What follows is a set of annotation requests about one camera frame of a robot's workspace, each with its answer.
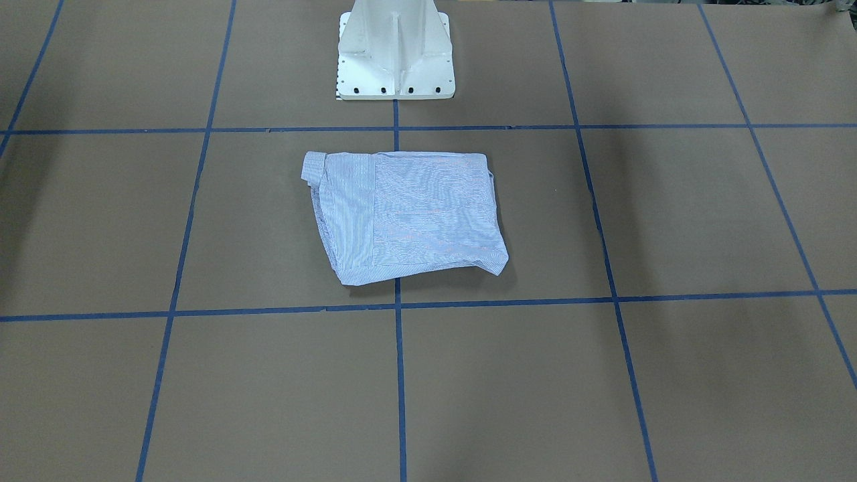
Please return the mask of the light blue striped shirt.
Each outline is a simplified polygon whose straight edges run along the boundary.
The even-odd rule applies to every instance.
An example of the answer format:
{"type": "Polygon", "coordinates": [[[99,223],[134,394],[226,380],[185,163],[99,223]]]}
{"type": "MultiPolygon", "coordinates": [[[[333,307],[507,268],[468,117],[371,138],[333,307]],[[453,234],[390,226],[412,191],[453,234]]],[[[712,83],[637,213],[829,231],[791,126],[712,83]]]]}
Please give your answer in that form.
{"type": "Polygon", "coordinates": [[[302,180],[344,286],[466,266],[497,276],[508,263],[481,153],[309,151],[302,180]]]}

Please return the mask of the white central pillar with base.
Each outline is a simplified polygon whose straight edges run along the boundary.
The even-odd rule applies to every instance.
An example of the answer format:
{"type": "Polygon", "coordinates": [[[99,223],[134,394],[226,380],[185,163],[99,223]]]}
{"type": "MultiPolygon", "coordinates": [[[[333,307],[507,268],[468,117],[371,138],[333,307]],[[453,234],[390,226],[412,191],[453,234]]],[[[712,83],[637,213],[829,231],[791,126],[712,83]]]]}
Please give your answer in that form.
{"type": "Polygon", "coordinates": [[[450,100],[450,19],[434,1],[356,1],[339,16],[338,100],[450,100]]]}

